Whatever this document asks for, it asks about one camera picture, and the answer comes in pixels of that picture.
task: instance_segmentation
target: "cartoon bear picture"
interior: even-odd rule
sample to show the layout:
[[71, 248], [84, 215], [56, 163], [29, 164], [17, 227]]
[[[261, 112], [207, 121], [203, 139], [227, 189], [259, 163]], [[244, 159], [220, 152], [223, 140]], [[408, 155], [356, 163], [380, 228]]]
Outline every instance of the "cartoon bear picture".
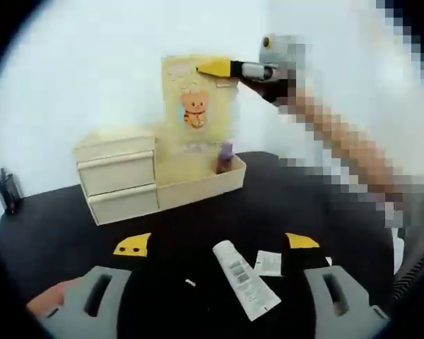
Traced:
[[182, 106], [184, 106], [184, 121], [194, 129], [200, 129], [206, 123], [206, 110], [208, 105], [208, 93], [205, 90], [181, 94]]

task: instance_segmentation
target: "table surface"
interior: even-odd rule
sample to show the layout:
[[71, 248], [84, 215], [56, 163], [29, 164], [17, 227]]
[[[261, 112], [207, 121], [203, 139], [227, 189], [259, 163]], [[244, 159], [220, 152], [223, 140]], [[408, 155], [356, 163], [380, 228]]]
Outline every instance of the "table surface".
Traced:
[[275, 155], [240, 153], [242, 189], [172, 210], [96, 226], [80, 185], [27, 197], [0, 221], [0, 253], [24, 301], [108, 262], [126, 237], [157, 234], [158, 254], [206, 249], [224, 239], [281, 251], [285, 232], [317, 240], [383, 306], [393, 283], [393, 244], [375, 204], [330, 184], [329, 177], [282, 167]]

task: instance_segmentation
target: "barcode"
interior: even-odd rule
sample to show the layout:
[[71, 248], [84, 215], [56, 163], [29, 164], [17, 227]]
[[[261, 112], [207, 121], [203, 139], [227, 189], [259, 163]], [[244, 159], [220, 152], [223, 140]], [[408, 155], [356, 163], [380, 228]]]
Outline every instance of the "barcode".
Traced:
[[229, 268], [239, 284], [243, 284], [249, 280], [247, 272], [245, 272], [245, 269], [239, 261], [232, 263]]

